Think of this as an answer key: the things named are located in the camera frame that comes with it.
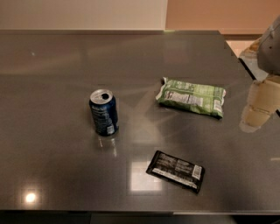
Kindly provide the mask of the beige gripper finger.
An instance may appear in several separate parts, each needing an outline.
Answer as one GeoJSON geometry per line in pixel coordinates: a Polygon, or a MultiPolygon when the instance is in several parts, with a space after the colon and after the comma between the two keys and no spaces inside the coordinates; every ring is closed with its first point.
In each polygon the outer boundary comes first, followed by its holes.
{"type": "Polygon", "coordinates": [[[241,114],[240,129],[246,133],[259,130],[277,109],[280,109],[280,76],[269,74],[262,81],[255,80],[241,114]]]}

